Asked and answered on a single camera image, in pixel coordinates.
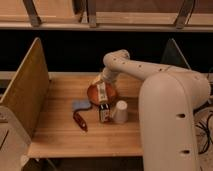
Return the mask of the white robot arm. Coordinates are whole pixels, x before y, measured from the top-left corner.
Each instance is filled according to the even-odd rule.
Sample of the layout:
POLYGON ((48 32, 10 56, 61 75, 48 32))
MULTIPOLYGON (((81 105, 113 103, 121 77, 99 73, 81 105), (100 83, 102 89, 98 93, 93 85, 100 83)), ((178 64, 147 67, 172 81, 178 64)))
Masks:
POLYGON ((200 171, 193 111, 210 97, 208 79, 174 65, 135 61, 126 50, 106 54, 102 78, 142 81, 138 95, 144 171, 200 171))

